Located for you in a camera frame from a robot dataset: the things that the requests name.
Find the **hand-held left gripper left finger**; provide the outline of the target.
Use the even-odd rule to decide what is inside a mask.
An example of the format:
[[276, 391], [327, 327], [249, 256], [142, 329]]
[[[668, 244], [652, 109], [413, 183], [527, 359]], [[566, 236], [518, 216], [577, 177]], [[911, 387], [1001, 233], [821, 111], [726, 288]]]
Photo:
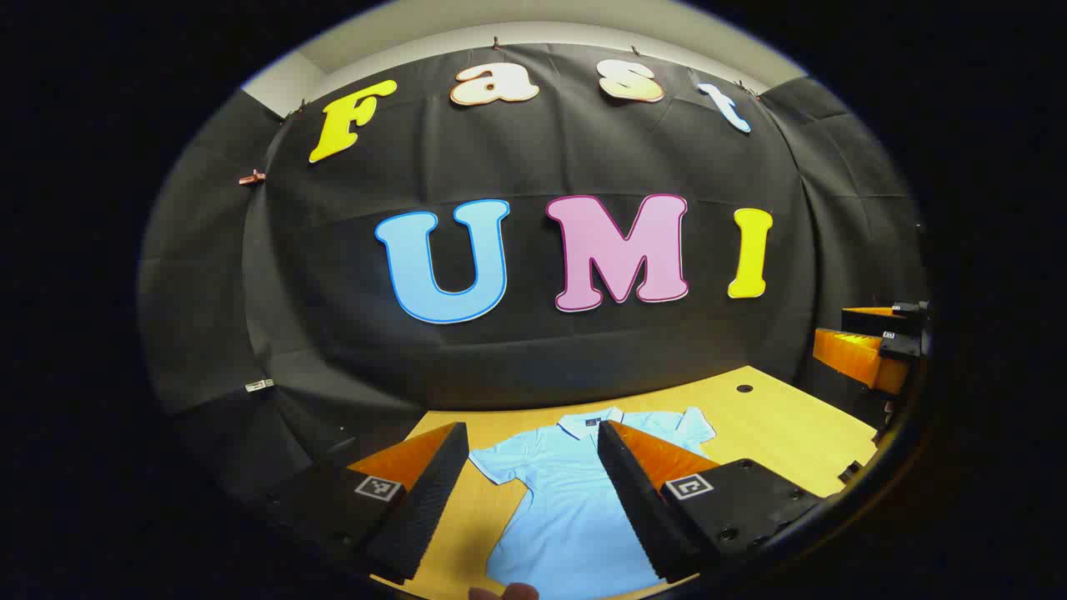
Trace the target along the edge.
[[463, 465], [468, 427], [450, 422], [359, 461], [330, 458], [251, 502], [282, 535], [354, 577], [416, 577]]

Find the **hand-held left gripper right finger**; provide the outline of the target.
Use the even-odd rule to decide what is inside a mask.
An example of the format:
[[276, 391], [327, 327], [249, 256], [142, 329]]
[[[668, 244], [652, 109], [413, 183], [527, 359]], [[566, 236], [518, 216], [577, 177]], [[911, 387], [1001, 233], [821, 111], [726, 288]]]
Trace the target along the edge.
[[616, 421], [599, 460], [657, 577], [735, 578], [766, 560], [827, 498], [750, 458], [717, 463]]

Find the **light blue T-shirt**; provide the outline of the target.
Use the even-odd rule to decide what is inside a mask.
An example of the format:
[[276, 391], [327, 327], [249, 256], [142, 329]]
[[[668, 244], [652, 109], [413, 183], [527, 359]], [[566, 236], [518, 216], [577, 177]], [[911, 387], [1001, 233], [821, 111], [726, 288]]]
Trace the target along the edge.
[[697, 407], [628, 412], [609, 407], [558, 419], [469, 452], [489, 481], [526, 489], [488, 556], [488, 578], [526, 583], [541, 600], [599, 600], [662, 584], [599, 460], [599, 424], [611, 421], [702, 453], [716, 436]]

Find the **black backdrop cloth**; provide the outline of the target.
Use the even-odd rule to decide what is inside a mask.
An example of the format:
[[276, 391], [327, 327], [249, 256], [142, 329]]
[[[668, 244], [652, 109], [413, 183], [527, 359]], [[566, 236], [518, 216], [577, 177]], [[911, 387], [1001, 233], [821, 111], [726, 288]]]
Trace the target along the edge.
[[[238, 179], [259, 170], [257, 186]], [[622, 231], [683, 198], [689, 293], [563, 312], [550, 201]], [[759, 95], [658, 57], [476, 47], [280, 119], [236, 92], [161, 187], [138, 319], [163, 412], [236, 498], [429, 411], [506, 411], [740, 366], [835, 400], [810, 356], [842, 307], [929, 297], [921, 214], [883, 145], [812, 78]], [[246, 392], [271, 378], [274, 386]]]

